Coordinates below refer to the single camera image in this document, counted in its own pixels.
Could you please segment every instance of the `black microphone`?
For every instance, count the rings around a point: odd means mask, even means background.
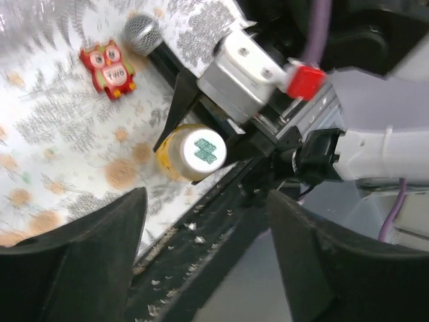
[[[174,88],[183,64],[162,40],[158,22],[148,15],[134,15],[125,24],[122,38],[136,54],[148,57],[167,83]]]

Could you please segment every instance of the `bottle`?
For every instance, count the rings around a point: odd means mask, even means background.
[[[201,124],[175,129],[155,153],[158,166],[172,180],[200,181],[222,167],[227,157],[223,138]]]

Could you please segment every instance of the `owl's eye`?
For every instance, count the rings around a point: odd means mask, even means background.
[[[94,51],[89,54],[91,64],[95,68],[102,68],[105,65],[105,59],[100,52]]]
[[[112,62],[117,62],[121,59],[121,53],[115,46],[107,46],[106,48],[107,58]]]

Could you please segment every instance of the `floral tablecloth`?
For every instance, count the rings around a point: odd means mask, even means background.
[[[198,186],[159,174],[151,147],[172,89],[146,60],[124,49],[137,89],[112,102],[94,90],[78,51],[110,37],[119,41],[127,16],[142,12],[158,19],[165,42],[200,75],[217,40],[245,21],[233,0],[17,3],[0,0],[0,245],[64,225],[146,186],[143,252],[225,171]],[[25,18],[32,14],[38,19],[28,27]],[[13,17],[23,23],[11,28]]]

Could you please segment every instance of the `red owl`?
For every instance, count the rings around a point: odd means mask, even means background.
[[[80,60],[93,74],[93,84],[97,92],[106,91],[111,99],[134,91],[134,68],[122,60],[121,51],[113,40],[105,46],[97,44],[93,49],[80,50]]]

